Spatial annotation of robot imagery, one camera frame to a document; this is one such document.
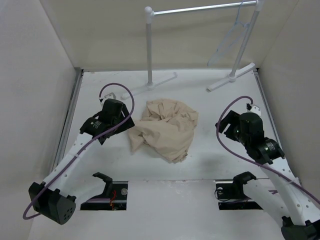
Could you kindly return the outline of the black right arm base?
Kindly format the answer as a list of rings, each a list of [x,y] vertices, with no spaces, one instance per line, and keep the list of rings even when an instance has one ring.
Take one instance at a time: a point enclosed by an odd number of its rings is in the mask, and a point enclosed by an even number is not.
[[[232,180],[215,182],[214,196],[218,200],[220,211],[262,210],[251,198],[244,194],[243,186],[257,178],[250,172],[236,175]]]

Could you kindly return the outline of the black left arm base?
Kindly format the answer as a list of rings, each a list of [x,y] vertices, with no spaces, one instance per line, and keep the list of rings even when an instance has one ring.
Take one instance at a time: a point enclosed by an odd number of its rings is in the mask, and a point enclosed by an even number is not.
[[[113,181],[103,173],[97,172],[92,175],[100,179],[103,184],[102,190],[80,205],[81,211],[126,211],[128,199],[128,181]]]

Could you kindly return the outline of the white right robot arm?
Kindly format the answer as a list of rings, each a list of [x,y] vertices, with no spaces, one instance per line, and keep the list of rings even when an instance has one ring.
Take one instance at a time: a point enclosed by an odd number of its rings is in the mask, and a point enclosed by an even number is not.
[[[320,209],[318,200],[299,183],[279,144],[265,136],[259,110],[245,113],[224,111],[216,123],[216,134],[240,143],[248,157],[243,160],[259,167],[273,184],[272,194],[249,172],[236,175],[229,188],[219,188],[227,200],[249,198],[280,227],[286,240],[318,240]]]

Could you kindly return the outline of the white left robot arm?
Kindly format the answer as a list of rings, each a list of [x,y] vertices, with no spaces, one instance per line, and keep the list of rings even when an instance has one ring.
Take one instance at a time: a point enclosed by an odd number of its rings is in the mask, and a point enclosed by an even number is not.
[[[76,175],[82,172],[95,145],[102,146],[110,137],[134,127],[132,109],[116,99],[101,101],[102,109],[89,117],[69,152],[41,183],[33,182],[28,194],[28,209],[36,216],[43,215],[59,225],[67,223],[77,205],[90,199],[83,189],[75,190]]]

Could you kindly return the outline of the beige trousers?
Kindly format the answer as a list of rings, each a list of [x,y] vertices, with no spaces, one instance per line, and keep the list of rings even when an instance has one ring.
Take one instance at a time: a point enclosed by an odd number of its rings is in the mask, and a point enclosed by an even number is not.
[[[128,130],[131,152],[150,146],[170,163],[182,162],[193,142],[199,113],[173,99],[148,100],[140,120]]]

